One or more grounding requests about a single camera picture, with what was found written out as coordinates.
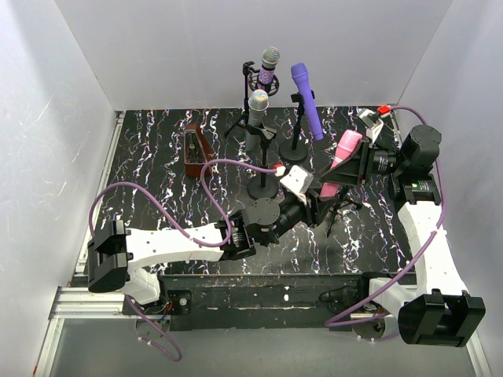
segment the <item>purple microphone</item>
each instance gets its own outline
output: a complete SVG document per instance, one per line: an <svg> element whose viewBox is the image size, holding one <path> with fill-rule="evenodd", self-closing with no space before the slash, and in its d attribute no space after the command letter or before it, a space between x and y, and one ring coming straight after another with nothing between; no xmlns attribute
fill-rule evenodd
<svg viewBox="0 0 503 377"><path fill-rule="evenodd" d="M266 87L273 82L274 69L278 61L280 61L280 52L276 47L269 47L264 50L257 89L266 90Z"/></svg>
<svg viewBox="0 0 503 377"><path fill-rule="evenodd" d="M304 110L306 111L307 122L311 128L311 133L314 140L321 140L323 138L323 129L321 128L320 117L316 111L314 104L313 94L309 86L309 77L307 75L307 68L304 63L292 65L292 79L297 85L300 95L304 101Z"/></svg>

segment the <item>brown metronome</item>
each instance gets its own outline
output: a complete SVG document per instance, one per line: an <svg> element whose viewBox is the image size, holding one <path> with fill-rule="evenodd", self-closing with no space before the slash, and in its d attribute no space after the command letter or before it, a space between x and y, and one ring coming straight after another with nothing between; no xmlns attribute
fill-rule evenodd
<svg viewBox="0 0 503 377"><path fill-rule="evenodd" d="M185 173L189 177L198 178L205 163L211 160L211 147L208 144L203 131L196 124L189 124L183 131L183 148L185 158ZM204 172L204 176L210 175L210 170Z"/></svg>

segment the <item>black marbled tabletop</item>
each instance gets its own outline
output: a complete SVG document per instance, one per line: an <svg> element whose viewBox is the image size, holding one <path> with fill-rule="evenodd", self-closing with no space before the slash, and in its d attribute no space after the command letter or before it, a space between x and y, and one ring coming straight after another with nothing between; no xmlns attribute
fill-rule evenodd
<svg viewBox="0 0 503 377"><path fill-rule="evenodd" d="M332 158L337 141L347 129L365 132L356 118L358 108L319 108L325 137L313 148L307 121L303 120L301 142L310 145L310 157L303 166L311 172L320 170ZM221 220L217 210L200 187L199 179L186 177L183 161L183 130L195 123L219 158L236 159L259 164L261 152L244 150L244 131L236 127L229 138L223 134L239 118L239 108L190 110L128 111L124 118L108 183L132 181L147 188L170 211L184 228L196 227ZM292 135L295 123L294 108L269 108L264 125L278 130L269 149L273 166L281 158L277 146ZM387 121L381 133L387 145L396 142L391 123ZM246 184L255 173L240 167L218 164L213 167L209 181L211 192L224 210L235 210L250 204ZM326 225L309 229L297 225L270 247L257 246L257 254L240 261L177 262L154 265L153 273L357 273L366 271L394 272L410 259L406 235L387 196L386 178L373 177L365 187L351 190L354 200L363 203L356 211L341 211L326 237ZM118 217L127 226L145 230L165 229L171 225L140 193L130 188L118 188L108 194L101 206L97 227Z"/></svg>

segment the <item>microphone head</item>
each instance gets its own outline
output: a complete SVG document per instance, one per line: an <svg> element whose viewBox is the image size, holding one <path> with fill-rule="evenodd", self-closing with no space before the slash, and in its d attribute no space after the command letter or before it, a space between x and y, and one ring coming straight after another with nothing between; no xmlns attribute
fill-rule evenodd
<svg viewBox="0 0 503 377"><path fill-rule="evenodd" d="M304 63L297 63L295 65L292 65L290 68L290 72L292 73L292 79L297 83L297 80L302 78L303 76L307 77L307 68Z"/></svg>
<svg viewBox="0 0 503 377"><path fill-rule="evenodd" d="M256 112L265 111L267 106L269 106L269 96L266 91L262 89L254 91L248 99L248 106L250 106L251 110Z"/></svg>
<svg viewBox="0 0 503 377"><path fill-rule="evenodd" d="M336 148L336 157L346 159L356 148L363 135L357 131L345 130Z"/></svg>
<svg viewBox="0 0 503 377"><path fill-rule="evenodd" d="M280 61L280 52L276 47L269 47L262 53L262 65L265 68L276 67L278 61Z"/></svg>

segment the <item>floor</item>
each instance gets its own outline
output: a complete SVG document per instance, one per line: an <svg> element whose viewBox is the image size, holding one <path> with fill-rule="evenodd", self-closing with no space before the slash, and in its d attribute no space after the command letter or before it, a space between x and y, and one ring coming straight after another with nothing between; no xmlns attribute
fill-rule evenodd
<svg viewBox="0 0 503 377"><path fill-rule="evenodd" d="M301 141L310 146L310 157L303 166L316 172L332 162L337 141L347 129L365 132L356 117L357 107L318 108L325 138L313 148L307 121L303 120ZM246 153L244 131L238 127L229 138L226 130L239 118L238 108L128 111L119 137L108 183L133 181L146 187L178 219L183 227L196 227L220 220L215 208L200 188L198 179L185 175L182 146L183 130L197 124L219 158L258 164L260 149ZM270 165L281 161L277 146L292 135L294 108L270 108L266 126L276 128L277 138L269 150ZM383 144L393 147L397 137L391 122L381 134ZM233 211L250 204L245 185L253 173L225 165L215 166L208 178L211 191L223 208ZM258 247L257 255L235 262L178 262L153 265L158 274L261 273L333 274L365 271L394 272L410 259L406 235L387 196L386 178L373 177L365 187L351 190L353 199L362 202L360 211L346 209L336 219L329 238L326 227L308 229L297 225L281 243ZM97 226L114 217L140 229L170 227L166 220L141 195L118 188L105 197Z"/></svg>
<svg viewBox="0 0 503 377"><path fill-rule="evenodd" d="M401 339L371 345L325 329L195 330L173 336L185 355L179 363L138 342L134 320L66 320L50 377L475 375L465 348L404 346Z"/></svg>

